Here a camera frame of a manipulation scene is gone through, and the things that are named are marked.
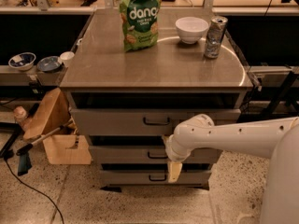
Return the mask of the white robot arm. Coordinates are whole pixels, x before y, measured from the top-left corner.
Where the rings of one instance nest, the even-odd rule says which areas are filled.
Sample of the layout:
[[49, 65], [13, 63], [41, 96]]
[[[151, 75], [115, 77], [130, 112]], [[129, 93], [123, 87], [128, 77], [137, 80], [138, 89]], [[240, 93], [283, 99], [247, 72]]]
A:
[[182, 163], [197, 148], [269, 159], [260, 224], [299, 224], [298, 117], [216, 126], [200, 114], [181, 122], [164, 145], [170, 183], [178, 180]]

